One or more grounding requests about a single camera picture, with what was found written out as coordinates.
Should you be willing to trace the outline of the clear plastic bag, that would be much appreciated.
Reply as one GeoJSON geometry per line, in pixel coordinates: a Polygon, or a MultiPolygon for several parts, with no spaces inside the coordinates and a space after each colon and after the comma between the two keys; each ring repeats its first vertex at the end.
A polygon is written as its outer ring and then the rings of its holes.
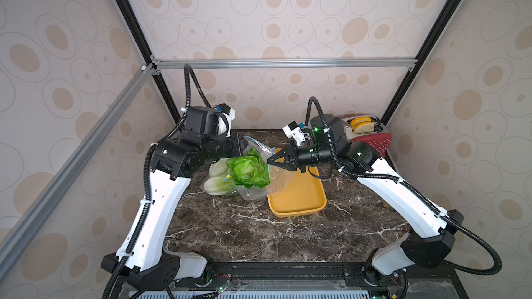
{"type": "Polygon", "coordinates": [[[229,174],[238,194],[252,201],[286,188],[293,173],[267,163],[274,149],[250,136],[243,139],[247,147],[242,156],[228,160],[229,174]]]}

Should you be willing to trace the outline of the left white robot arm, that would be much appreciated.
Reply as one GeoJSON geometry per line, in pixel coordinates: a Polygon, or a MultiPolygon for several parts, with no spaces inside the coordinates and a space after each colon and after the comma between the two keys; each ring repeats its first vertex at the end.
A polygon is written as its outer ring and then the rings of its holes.
{"type": "Polygon", "coordinates": [[[224,103],[214,108],[190,107],[184,111],[178,136],[162,138],[151,146],[144,165],[145,194],[134,223],[118,251],[101,263],[111,275],[104,298],[110,298],[120,277],[140,291],[161,291],[183,278],[204,277],[206,257],[165,251],[163,242],[198,169],[243,155],[248,142],[231,132],[235,113],[224,103]]]}

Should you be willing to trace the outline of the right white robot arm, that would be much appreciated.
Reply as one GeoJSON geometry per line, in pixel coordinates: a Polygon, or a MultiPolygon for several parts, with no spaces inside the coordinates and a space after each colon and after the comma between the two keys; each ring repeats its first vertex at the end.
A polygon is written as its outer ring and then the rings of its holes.
{"type": "Polygon", "coordinates": [[[308,127],[291,122],[283,132],[291,142],[268,159],[271,166],[305,172],[329,163],[370,188],[411,226],[402,238],[371,253],[362,270],[368,283],[377,285],[383,277],[413,265],[432,269],[442,264],[456,232],[443,220],[447,210],[412,188],[368,143],[349,141],[338,117],[317,116],[308,127]]]}

